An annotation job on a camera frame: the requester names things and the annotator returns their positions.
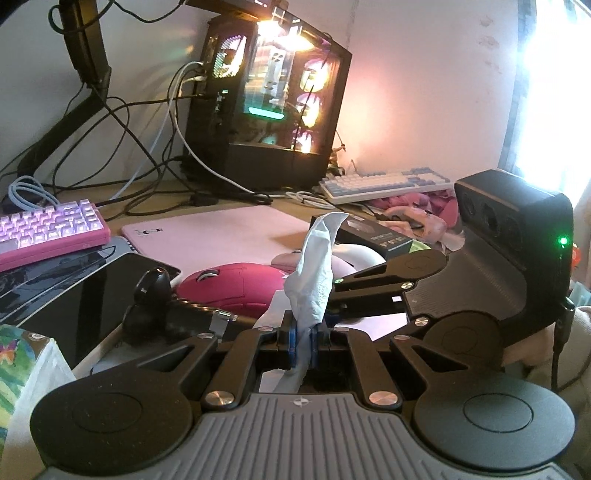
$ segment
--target monitor arm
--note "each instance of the monitor arm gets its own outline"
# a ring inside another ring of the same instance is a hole
[[[0,25],[26,1],[0,2]],[[186,3],[193,7],[231,14],[250,21],[270,18],[274,4],[270,2],[268,6],[263,6],[247,0],[187,0]],[[18,176],[33,176],[39,166],[66,139],[102,110],[108,95],[111,68],[106,58],[100,21],[79,31],[98,15],[96,0],[59,0],[58,7],[63,30],[65,30],[64,40],[72,65],[78,71],[80,80],[89,88],[97,90],[102,98],[92,92],[43,135],[21,159],[17,167]]]

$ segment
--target pink keyboard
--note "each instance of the pink keyboard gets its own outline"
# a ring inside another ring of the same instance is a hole
[[[104,245],[111,231],[88,200],[0,218],[0,272]]]

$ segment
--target product box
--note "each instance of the product box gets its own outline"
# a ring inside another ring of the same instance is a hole
[[[314,225],[317,217],[312,216],[310,227]],[[390,230],[373,220],[352,214],[349,214],[341,224],[336,234],[336,241],[340,244],[365,245],[386,260],[407,254],[413,244],[413,239],[406,235]]]

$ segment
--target phone screen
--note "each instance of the phone screen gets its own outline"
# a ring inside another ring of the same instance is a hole
[[[154,267],[171,277],[180,271],[156,260],[128,253],[65,289],[25,320],[4,321],[32,333],[54,338],[74,368],[123,320],[133,303],[139,279]]]

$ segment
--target white tissue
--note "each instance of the white tissue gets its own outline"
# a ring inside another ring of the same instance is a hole
[[[332,246],[335,243],[336,232],[347,216],[348,214],[342,212],[327,213],[316,219],[306,235],[300,262],[285,280],[284,287],[284,295],[289,299],[291,311],[297,320],[297,365],[288,372],[281,370],[265,374],[260,391],[297,393],[301,386],[310,365],[310,328],[322,322],[332,289]],[[284,303],[281,300],[282,294],[276,292],[277,303]],[[271,314],[265,314],[257,321],[255,327],[278,326],[276,321]]]

